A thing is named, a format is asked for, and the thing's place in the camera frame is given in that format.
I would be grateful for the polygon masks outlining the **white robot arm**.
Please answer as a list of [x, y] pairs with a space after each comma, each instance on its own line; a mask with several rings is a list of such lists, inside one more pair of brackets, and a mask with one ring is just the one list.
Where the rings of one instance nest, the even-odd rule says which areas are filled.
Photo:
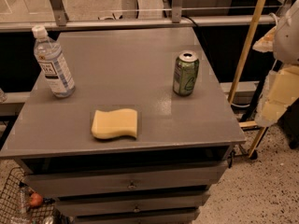
[[281, 68], [266, 76], [255, 122], [262, 127], [275, 124], [299, 98], [299, 0], [278, 24], [254, 43], [253, 49], [272, 52]]

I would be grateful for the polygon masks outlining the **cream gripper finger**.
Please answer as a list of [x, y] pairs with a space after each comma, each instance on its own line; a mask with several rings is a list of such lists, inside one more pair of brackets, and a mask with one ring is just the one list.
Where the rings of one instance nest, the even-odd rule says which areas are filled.
[[259, 52], [272, 52], [276, 29], [277, 27], [271, 28], [263, 37], [254, 43], [252, 48]]
[[299, 98], [299, 66], [284, 64], [278, 71], [270, 71], [263, 85], [255, 122], [269, 127], [278, 122], [287, 108]]

